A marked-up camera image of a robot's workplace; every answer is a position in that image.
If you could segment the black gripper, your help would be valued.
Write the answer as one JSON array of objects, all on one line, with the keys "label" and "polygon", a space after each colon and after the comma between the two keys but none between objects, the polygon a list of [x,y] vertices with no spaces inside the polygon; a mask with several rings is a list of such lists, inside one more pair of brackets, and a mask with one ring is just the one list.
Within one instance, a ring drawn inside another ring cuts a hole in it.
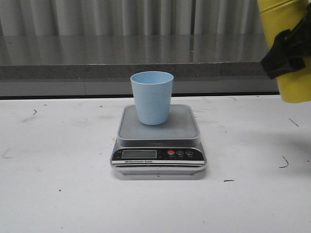
[{"label": "black gripper", "polygon": [[297,72],[306,67],[304,56],[311,55],[311,4],[299,23],[291,30],[280,32],[274,39],[261,65],[270,79]]}]

